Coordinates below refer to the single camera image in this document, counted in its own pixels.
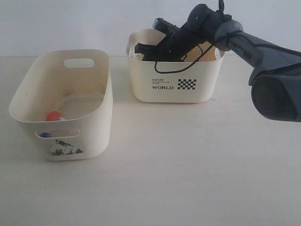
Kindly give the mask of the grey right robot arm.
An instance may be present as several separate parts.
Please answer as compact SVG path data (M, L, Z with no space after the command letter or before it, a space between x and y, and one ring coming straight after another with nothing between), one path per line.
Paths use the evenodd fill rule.
M246 33L240 22L224 13L224 2L217 10L196 5L187 21L177 27L159 17L153 28L164 34L158 44L135 45L143 61L181 62L196 46L208 42L211 48L233 51L253 71L249 78L255 109L275 121L301 120L301 54Z

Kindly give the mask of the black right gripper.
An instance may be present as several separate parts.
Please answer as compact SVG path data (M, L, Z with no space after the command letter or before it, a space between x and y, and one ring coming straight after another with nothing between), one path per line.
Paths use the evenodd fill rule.
M135 53L143 54L143 61L180 62L197 45L214 43L219 27L232 20L224 13L225 5L219 4L214 11L206 4L196 5L189 13L187 21L172 35L165 35L158 44L135 45Z

